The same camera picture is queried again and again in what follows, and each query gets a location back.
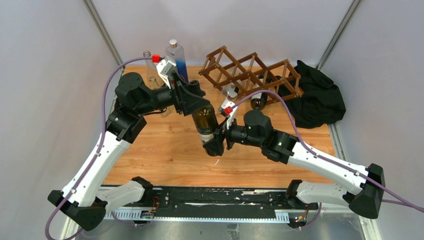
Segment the clear bottle black cap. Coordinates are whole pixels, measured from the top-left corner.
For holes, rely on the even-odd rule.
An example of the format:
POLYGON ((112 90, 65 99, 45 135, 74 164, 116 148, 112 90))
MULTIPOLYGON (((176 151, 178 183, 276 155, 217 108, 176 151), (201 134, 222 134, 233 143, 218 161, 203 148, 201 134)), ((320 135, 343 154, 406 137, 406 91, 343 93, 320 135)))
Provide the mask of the clear bottle black cap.
POLYGON ((225 85, 221 90, 222 95, 228 100, 228 101, 234 101, 238 97, 238 93, 236 91, 236 85, 234 83, 229 83, 225 85))

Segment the clear bottle black label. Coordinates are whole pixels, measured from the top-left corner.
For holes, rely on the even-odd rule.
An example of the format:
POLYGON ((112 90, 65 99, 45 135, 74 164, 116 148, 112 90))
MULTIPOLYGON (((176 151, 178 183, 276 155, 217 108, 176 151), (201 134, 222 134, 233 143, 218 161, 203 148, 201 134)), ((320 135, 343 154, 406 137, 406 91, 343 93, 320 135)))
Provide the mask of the clear bottle black label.
POLYGON ((152 90, 161 88, 164 85, 164 82, 158 75, 156 65, 153 63, 151 59, 146 59, 145 63, 146 63, 146 74, 147 74, 149 87, 152 90))

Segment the blue square glass bottle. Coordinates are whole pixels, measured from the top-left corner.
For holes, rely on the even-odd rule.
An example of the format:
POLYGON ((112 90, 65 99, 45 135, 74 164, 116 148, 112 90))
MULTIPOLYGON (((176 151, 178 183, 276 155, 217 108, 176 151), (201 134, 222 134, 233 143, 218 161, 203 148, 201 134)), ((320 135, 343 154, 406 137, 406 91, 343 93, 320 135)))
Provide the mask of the blue square glass bottle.
POLYGON ((169 41, 169 46, 166 48, 166 55, 174 59, 176 62, 177 72, 182 76, 183 80, 188 83, 189 77, 186 66, 184 48, 178 44, 176 39, 169 41))

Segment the clear glass bottle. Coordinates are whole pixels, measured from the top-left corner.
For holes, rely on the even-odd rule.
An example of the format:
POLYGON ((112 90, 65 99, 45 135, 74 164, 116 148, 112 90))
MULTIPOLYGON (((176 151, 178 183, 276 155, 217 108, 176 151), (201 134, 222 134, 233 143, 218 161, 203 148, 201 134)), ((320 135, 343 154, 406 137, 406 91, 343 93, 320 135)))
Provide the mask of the clear glass bottle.
POLYGON ((167 107, 166 109, 163 109, 162 113, 160 114, 162 118, 165 118, 169 116, 173 112, 173 109, 171 107, 167 107))

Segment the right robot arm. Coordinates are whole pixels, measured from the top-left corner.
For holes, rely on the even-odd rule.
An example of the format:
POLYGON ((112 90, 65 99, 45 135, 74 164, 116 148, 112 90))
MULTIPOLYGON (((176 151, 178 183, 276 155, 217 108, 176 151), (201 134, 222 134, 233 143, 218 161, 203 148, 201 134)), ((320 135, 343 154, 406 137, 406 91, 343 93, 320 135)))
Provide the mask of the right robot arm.
POLYGON ((258 147, 269 160, 310 170, 333 182, 292 180, 285 193, 286 204, 292 209, 326 203, 348 207, 364 218, 378 218, 384 195, 381 187, 385 185, 381 166, 357 165, 313 149, 299 137, 274 129, 271 119, 260 110, 248 111, 243 121, 238 125, 227 118, 203 147, 213 156, 223 155, 234 144, 258 147))

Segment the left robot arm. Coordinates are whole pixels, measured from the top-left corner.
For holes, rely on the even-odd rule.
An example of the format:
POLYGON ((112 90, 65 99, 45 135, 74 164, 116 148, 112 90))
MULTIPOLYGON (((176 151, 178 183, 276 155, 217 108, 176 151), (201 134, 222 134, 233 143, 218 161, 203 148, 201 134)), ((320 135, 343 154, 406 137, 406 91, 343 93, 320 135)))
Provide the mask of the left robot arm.
POLYGON ((99 188, 146 126, 145 114, 173 106, 177 113, 189 116, 209 104, 199 81, 186 82, 176 72, 168 78, 169 84, 150 89, 139 73, 124 74, 115 88, 115 110, 108 116, 92 153, 67 186, 48 195, 48 201, 83 230, 94 230, 107 214, 127 204, 152 206, 153 185, 139 176, 104 193, 99 188))

